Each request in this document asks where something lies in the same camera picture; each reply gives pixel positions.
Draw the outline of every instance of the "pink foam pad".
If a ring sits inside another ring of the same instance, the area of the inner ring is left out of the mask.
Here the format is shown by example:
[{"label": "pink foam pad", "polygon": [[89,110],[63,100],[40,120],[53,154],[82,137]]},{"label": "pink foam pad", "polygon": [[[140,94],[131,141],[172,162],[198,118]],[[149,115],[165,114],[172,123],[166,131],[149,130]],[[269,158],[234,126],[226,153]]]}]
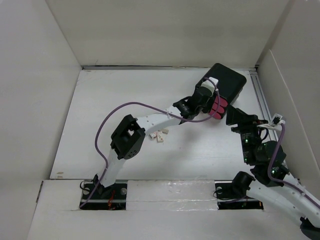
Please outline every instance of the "pink foam pad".
[{"label": "pink foam pad", "polygon": [[[211,115],[211,114],[213,114],[215,112],[215,110],[211,110],[210,112],[209,112],[209,115]],[[218,112],[216,112],[214,115],[213,115],[213,117],[215,118],[215,119],[221,119],[222,117],[221,117],[221,115],[218,113]]]},{"label": "pink foam pad", "polygon": [[[217,107],[218,107],[218,104],[217,104],[217,103],[214,103],[213,106],[212,106],[211,111],[216,110]],[[218,109],[217,112],[220,113],[220,114],[224,114],[224,113],[225,113],[225,109],[224,109],[222,106],[219,106],[219,109]]]},{"label": "pink foam pad", "polygon": [[[218,105],[218,96],[215,97],[214,102]],[[220,97],[220,106],[221,106],[221,107],[224,107],[224,108],[225,108],[226,106],[228,106],[227,100],[225,100],[222,96]]]}]

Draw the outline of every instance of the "screw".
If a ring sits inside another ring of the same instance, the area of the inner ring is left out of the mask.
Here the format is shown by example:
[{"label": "screw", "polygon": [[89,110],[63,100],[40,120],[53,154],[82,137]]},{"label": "screw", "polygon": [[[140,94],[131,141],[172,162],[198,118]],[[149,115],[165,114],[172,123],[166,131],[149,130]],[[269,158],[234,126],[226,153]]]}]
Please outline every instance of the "screw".
[{"label": "screw", "polygon": [[219,192],[220,190],[222,190],[222,187],[218,186],[215,191],[216,191],[216,194],[222,194],[222,192]]},{"label": "screw", "polygon": [[121,194],[121,195],[126,195],[126,194],[127,194],[127,189],[124,188],[124,187],[121,188],[121,189],[120,189],[120,194]]},{"label": "screw", "polygon": [[82,190],[83,195],[88,195],[90,193],[90,189],[88,187],[84,188],[84,190]]}]

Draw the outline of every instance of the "white connector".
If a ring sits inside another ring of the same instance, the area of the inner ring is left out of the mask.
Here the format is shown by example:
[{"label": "white connector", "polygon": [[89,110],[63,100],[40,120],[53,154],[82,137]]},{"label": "white connector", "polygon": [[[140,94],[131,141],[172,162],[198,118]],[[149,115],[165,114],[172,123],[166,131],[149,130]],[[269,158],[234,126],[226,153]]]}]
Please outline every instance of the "white connector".
[{"label": "white connector", "polygon": [[[209,77],[209,79],[214,82],[214,84],[217,86],[219,80],[214,78],[214,77]],[[207,89],[209,89],[211,91],[212,94],[214,94],[216,88],[215,86],[208,80],[204,81],[202,84],[201,84],[201,87],[205,87]]]},{"label": "white connector", "polygon": [[281,132],[281,124],[286,124],[286,118],[276,113],[275,115],[273,115],[269,123],[258,125],[258,127]]},{"label": "white connector", "polygon": [[163,132],[164,134],[168,134],[169,133],[169,129],[166,129],[166,128],[162,128],[159,131]]},{"label": "white connector", "polygon": [[281,123],[285,124],[286,119],[282,115],[276,113],[275,115],[273,115],[271,121],[269,122],[269,125],[275,127],[277,125],[280,125]]},{"label": "white connector", "polygon": [[156,132],[156,141],[158,143],[163,143],[164,142],[164,138],[162,136],[162,131],[157,131]]},{"label": "white connector", "polygon": [[155,139],[156,137],[157,137],[157,132],[156,131],[150,134],[150,138],[151,139]]}]

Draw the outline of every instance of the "black mount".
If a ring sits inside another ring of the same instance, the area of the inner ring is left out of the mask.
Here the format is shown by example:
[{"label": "black mount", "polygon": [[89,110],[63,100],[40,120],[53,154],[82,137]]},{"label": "black mount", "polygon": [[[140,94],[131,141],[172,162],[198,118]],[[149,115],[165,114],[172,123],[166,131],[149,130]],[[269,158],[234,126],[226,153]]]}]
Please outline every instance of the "black mount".
[{"label": "black mount", "polygon": [[[201,87],[201,84],[206,81],[205,76],[203,76],[203,78],[195,85],[194,92],[196,92]],[[203,108],[202,108],[201,111],[204,114],[207,114],[207,113],[209,113],[211,111],[211,109],[212,109],[212,107],[213,107],[213,105],[215,103],[215,99],[216,99],[216,92],[214,92],[213,95],[211,97],[209,97],[209,99],[206,102],[206,104],[203,105]]]},{"label": "black mount", "polygon": [[119,160],[131,159],[139,153],[146,136],[145,131],[131,114],[122,119],[111,135],[111,148]]},{"label": "black mount", "polygon": [[250,184],[255,181],[255,178],[250,174],[240,171],[232,180],[232,191],[237,198],[243,198],[247,195],[247,190],[250,190]]},{"label": "black mount", "polygon": [[204,86],[195,86],[192,96],[185,97],[173,104],[174,107],[179,109],[181,116],[184,119],[194,119],[204,108],[208,107],[208,101],[212,98],[212,92]]},{"label": "black mount", "polygon": [[[82,197],[80,205],[88,199],[89,194],[97,184],[98,176],[96,175],[93,182],[88,182],[83,185]],[[124,210],[126,208],[127,199],[127,183],[115,183],[108,187],[99,185],[97,190],[93,193],[90,201],[87,202],[80,209],[82,210]]]}]

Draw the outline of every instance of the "white wall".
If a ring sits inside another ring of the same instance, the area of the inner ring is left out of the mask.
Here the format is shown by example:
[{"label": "white wall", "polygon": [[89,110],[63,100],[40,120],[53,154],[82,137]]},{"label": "white wall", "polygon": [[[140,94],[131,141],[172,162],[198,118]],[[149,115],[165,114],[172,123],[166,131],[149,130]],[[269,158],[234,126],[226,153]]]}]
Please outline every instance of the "white wall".
[{"label": "white wall", "polygon": [[287,163],[320,198],[320,1],[296,0],[258,69],[272,113],[287,119]]},{"label": "white wall", "polygon": [[0,239],[26,240],[37,205],[41,180],[0,181]]},{"label": "white wall", "polygon": [[81,65],[254,67],[288,0],[46,0]]},{"label": "white wall", "polygon": [[49,177],[80,69],[44,0],[0,0],[0,179]]}]

